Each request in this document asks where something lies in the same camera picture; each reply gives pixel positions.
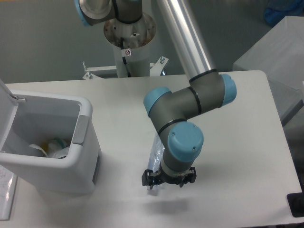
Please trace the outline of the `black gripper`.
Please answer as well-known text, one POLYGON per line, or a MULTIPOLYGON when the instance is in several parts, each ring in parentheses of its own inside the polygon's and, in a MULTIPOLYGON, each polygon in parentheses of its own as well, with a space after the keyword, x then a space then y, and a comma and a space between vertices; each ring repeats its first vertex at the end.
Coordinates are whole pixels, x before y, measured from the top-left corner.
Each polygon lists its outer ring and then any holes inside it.
POLYGON ((187 183, 194 183, 197 174, 195 167, 190 167, 185 175, 172 177, 167 175, 164 171, 153 172, 153 170, 146 169, 142 175, 142 185, 147 186, 147 189, 153 189, 155 185, 163 183, 179 185, 182 188, 187 183))

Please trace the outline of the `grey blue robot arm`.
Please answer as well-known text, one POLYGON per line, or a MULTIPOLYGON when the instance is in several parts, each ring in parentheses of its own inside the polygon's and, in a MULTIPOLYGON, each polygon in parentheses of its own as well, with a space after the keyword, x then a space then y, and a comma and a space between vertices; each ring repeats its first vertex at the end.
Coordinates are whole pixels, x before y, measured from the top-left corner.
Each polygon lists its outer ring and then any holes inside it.
MULTIPOLYGON (((121 77, 146 76, 148 65, 138 54, 154 38, 156 24, 143 12, 140 0, 76 0, 77 13, 86 26, 104 23, 104 36, 116 50, 117 74, 121 77)), ((172 92, 162 86, 151 90, 143 100, 147 115, 163 144, 161 155, 151 156, 154 167, 143 172, 142 184, 152 189, 163 183, 193 183, 193 167, 204 136, 190 119, 221 108, 237 96, 234 80, 220 74, 205 46, 187 0, 157 2, 189 86, 172 92)))

